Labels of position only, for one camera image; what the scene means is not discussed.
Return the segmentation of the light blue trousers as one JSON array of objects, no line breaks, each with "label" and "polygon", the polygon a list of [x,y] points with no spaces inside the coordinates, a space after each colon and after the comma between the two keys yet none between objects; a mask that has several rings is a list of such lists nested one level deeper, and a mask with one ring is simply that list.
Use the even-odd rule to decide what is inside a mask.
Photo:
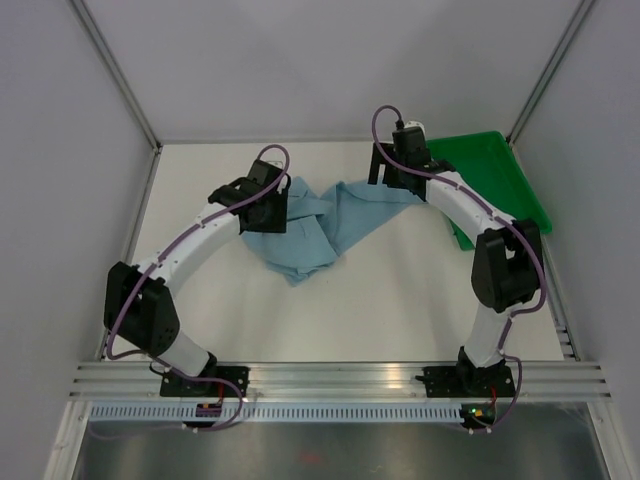
[{"label": "light blue trousers", "polygon": [[267,269],[297,286],[332,267],[347,250],[411,205],[410,192],[366,181],[338,182],[318,196],[300,177],[292,180],[283,234],[246,232],[242,240]]}]

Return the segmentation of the green plastic tray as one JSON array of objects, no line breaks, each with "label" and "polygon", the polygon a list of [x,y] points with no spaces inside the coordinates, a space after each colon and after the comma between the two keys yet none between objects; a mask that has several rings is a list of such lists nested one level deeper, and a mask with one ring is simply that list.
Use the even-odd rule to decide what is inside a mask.
[{"label": "green plastic tray", "polygon": [[519,220],[534,220],[542,234],[552,232],[550,218],[500,132],[429,139],[427,146],[492,205]]}]

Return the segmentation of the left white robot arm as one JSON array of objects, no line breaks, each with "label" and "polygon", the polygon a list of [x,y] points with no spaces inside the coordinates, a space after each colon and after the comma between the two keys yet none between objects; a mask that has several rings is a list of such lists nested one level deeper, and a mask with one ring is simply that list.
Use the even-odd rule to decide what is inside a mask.
[{"label": "left white robot arm", "polygon": [[256,159],[249,173],[214,190],[192,223],[168,246],[143,261],[116,263],[108,272],[104,326],[109,331],[107,356],[120,337],[146,354],[183,373],[183,386],[197,397],[210,395],[218,374],[213,354],[181,327],[174,296],[217,250],[245,232],[286,231],[291,177]]}]

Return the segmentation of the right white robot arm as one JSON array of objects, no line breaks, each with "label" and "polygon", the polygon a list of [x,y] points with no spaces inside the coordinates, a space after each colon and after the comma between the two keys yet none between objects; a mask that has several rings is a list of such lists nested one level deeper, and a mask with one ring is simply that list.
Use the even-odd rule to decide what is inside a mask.
[{"label": "right white robot arm", "polygon": [[541,310],[547,298],[541,234],[531,219],[517,220],[474,190],[449,162],[435,160],[424,129],[398,118],[392,143],[371,122],[376,147],[369,181],[405,189],[438,209],[472,241],[471,285],[479,302],[471,334],[461,348],[457,387],[480,395],[492,368],[506,360],[504,346],[515,317]]}]

